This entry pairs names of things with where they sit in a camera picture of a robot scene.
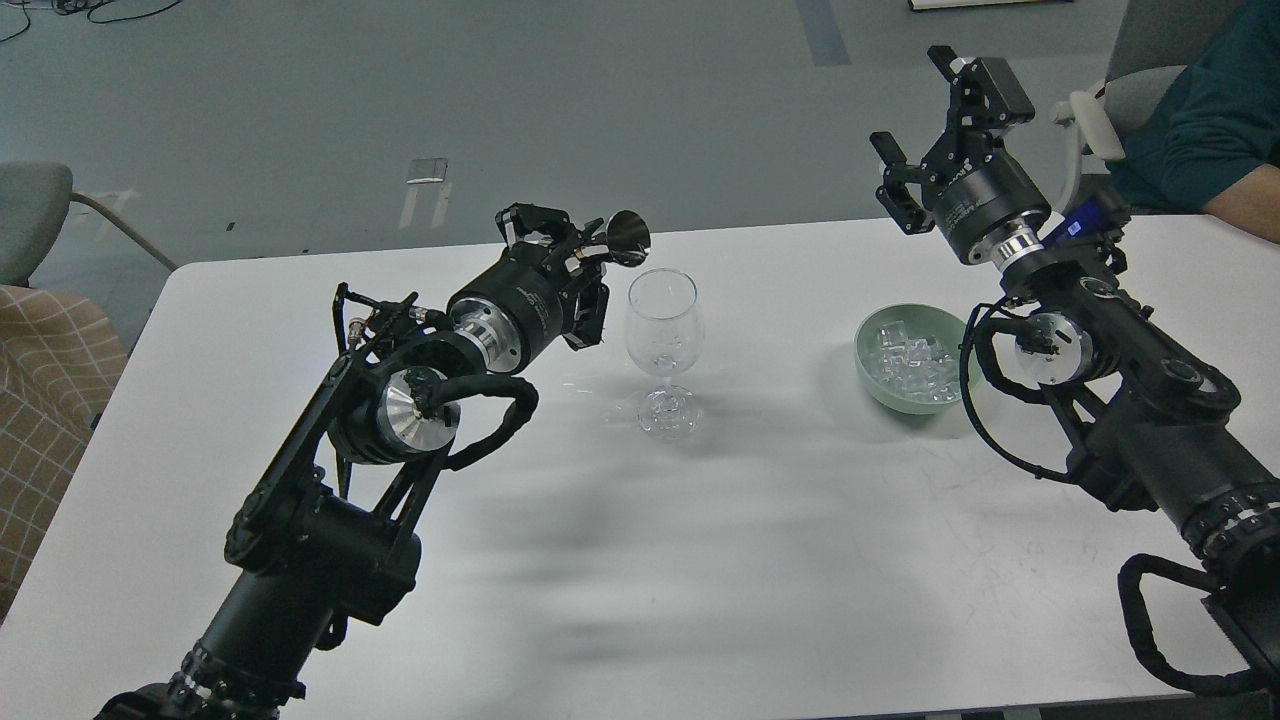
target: wine glass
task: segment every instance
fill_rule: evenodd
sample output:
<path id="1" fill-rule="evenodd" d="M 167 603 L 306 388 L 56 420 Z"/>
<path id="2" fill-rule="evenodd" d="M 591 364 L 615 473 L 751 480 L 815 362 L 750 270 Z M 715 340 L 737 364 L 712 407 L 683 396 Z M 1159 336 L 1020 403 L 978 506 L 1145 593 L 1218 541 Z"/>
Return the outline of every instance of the wine glass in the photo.
<path id="1" fill-rule="evenodd" d="M 703 411 L 694 393 L 671 379 L 691 368 L 703 351 L 698 286 L 680 270 L 658 268 L 631 283 L 627 301 L 627 354 L 641 370 L 663 380 L 640 401 L 640 428 L 663 439 L 687 436 Z"/>

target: plaid fabric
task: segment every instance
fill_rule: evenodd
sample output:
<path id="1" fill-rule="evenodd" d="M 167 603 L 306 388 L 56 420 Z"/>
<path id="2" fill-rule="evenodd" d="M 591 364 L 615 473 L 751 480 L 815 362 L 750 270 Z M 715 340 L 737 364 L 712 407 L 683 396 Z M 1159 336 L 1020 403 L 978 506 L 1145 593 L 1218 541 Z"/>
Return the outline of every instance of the plaid fabric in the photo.
<path id="1" fill-rule="evenodd" d="M 125 359 L 88 300 L 0 286 L 0 621 Z"/>

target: robotic arm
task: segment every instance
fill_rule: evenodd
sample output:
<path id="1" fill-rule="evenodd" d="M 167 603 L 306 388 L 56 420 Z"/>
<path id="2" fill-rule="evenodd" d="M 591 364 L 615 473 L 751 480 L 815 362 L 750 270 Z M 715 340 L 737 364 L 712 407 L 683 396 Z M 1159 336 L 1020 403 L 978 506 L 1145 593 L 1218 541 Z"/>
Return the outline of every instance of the robotic arm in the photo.
<path id="1" fill-rule="evenodd" d="M 961 373 L 975 352 L 997 389 L 1048 406 L 1071 442 L 1066 471 L 1000 447 L 963 377 L 974 428 L 1038 478 L 1079 486 L 1112 511 L 1158 507 L 1172 520 L 1203 570 L 1138 555 L 1119 577 L 1130 644 L 1148 671 L 1198 694 L 1280 693 L 1280 482 L 1226 430 L 1239 392 L 1119 287 L 1126 263 L 1116 243 L 1129 217 L 1117 197 L 1068 209 L 1059 228 L 1039 236 L 1048 202 L 1004 149 L 1004 133 L 1034 114 L 1009 64 L 961 59 L 945 46 L 931 47 L 929 58 L 951 85 L 946 129 L 919 165 L 906 163 L 890 133 L 873 133 L 886 165 L 877 197 L 908 234 L 937 225 L 961 263 L 989 260 L 1001 272 L 1004 297 L 969 319 Z M 919 202 L 908 183 L 920 186 Z M 1009 311 L 1030 304 L 1037 307 L 1027 316 Z M 1000 333 L 1014 336 L 1037 387 L 1004 375 L 992 343 Z M 1110 400 L 1088 388 L 1112 373 L 1121 384 Z M 1203 605 L 1249 669 L 1202 676 L 1171 667 L 1155 643 L 1139 589 L 1144 574 L 1206 592 Z"/>
<path id="2" fill-rule="evenodd" d="M 497 223 L 502 256 L 448 311 L 415 305 L 416 293 L 392 302 L 338 287 L 338 359 L 227 533 L 224 556 L 243 573 L 169 683 L 111 698 L 100 719 L 278 717 L 303 697 L 297 675 L 312 648 L 338 647 L 348 618 L 380 624 L 413 589 L 413 528 L 439 474 L 530 419 L 538 392 L 512 375 L 559 336 L 573 350 L 598 345 L 604 263 L 635 266 L 649 254 L 649 229 L 628 210 L 580 231 L 561 210 L 517 204 Z M 347 302 L 371 313 L 344 324 Z M 451 452 L 458 402 L 476 395 L 511 406 L 489 437 Z M 325 434 L 337 491 L 315 461 Z M 356 464 L 401 464 L 371 510 L 347 501 Z"/>

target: glass base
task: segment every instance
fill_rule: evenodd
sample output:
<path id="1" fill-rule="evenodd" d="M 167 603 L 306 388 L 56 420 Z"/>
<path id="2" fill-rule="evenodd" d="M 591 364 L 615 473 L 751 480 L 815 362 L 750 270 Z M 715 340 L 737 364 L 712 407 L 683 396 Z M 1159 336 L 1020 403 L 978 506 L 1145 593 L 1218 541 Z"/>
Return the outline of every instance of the glass base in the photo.
<path id="1" fill-rule="evenodd" d="M 689 436 L 703 419 L 703 409 L 694 393 L 680 386 L 664 386 L 640 400 L 636 411 L 640 429 L 659 439 Z"/>

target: dark green shirt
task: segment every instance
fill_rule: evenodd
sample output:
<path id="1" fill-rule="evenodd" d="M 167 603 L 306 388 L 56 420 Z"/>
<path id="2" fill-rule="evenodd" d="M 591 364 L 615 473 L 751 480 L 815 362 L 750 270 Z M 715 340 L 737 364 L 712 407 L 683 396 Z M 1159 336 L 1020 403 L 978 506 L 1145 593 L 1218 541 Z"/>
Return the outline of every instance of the dark green shirt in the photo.
<path id="1" fill-rule="evenodd" d="M 1251 0 L 1107 163 L 1130 204 L 1199 211 L 1258 165 L 1280 163 L 1280 0 Z"/>

